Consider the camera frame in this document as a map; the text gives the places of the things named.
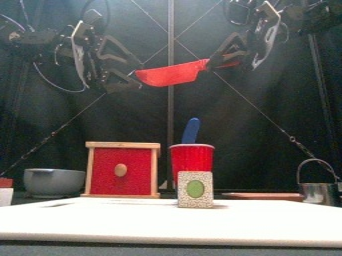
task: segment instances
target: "blue handle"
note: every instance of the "blue handle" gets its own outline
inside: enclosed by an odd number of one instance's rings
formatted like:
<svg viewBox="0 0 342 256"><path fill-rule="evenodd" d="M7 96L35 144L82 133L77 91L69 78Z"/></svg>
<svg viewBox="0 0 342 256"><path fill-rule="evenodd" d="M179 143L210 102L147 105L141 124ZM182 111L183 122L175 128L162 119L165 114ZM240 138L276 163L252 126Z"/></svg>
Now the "blue handle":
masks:
<svg viewBox="0 0 342 256"><path fill-rule="evenodd" d="M197 143L200 125L201 125L201 121L197 117L189 120L186 130L183 132L182 144Z"/></svg>

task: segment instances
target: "white table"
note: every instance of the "white table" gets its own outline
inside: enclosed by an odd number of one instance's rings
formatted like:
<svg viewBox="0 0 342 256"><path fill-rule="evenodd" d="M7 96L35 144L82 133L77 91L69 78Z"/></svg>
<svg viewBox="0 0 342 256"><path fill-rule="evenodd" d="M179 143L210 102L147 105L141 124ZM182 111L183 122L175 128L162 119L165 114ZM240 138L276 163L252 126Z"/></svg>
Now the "white table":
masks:
<svg viewBox="0 0 342 256"><path fill-rule="evenodd" d="M214 205L81 197L2 207L0 240L342 248L341 208L272 200Z"/></svg>

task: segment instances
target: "red box front panel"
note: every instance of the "red box front panel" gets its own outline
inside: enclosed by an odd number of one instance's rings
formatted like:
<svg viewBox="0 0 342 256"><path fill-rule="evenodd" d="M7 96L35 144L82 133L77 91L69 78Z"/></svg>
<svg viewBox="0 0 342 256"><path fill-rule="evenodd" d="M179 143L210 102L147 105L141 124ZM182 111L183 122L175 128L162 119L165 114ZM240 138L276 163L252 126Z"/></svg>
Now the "red box front panel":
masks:
<svg viewBox="0 0 342 256"><path fill-rule="evenodd" d="M115 166L125 164L127 173L115 175ZM151 194L151 149L95 148L91 194Z"/></svg>

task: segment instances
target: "metal bowl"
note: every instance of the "metal bowl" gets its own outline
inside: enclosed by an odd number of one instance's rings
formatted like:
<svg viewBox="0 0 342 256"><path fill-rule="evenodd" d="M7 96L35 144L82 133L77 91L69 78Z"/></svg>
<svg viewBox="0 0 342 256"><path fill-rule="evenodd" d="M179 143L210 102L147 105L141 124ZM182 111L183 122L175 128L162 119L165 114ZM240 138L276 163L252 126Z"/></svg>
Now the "metal bowl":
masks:
<svg viewBox="0 0 342 256"><path fill-rule="evenodd" d="M37 198L62 198L81 193L86 172L66 169L33 168L24 170L24 186Z"/></svg>

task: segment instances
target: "red cup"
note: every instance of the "red cup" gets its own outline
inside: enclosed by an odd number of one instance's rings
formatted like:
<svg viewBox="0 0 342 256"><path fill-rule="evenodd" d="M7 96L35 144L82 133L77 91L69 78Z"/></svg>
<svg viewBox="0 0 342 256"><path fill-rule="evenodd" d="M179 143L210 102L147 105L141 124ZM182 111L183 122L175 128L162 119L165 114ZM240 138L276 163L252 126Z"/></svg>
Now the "red cup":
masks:
<svg viewBox="0 0 342 256"><path fill-rule="evenodd" d="M208 144L177 144L170 147L175 185L181 171L212 172L214 149Z"/></svg>

